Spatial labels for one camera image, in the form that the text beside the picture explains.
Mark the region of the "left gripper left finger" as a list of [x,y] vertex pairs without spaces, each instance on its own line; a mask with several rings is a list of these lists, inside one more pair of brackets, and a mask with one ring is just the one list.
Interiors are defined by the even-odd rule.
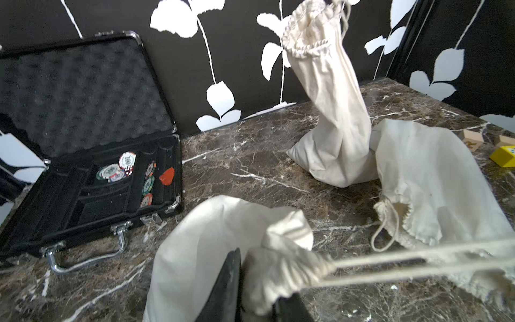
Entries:
[[230,251],[221,267],[209,297],[195,322],[241,321],[241,252]]

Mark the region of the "tall white cloth bag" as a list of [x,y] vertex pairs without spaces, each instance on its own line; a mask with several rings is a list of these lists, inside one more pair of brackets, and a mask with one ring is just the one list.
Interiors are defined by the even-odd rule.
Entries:
[[316,180],[340,188],[378,178],[370,117],[342,44],[350,13],[348,1],[303,1],[282,37],[289,63],[319,113],[317,126],[287,154]]

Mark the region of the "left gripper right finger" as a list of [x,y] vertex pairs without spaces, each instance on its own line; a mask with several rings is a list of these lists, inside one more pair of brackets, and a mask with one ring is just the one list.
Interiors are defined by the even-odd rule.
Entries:
[[274,322],[314,322],[298,293],[279,298],[273,306]]

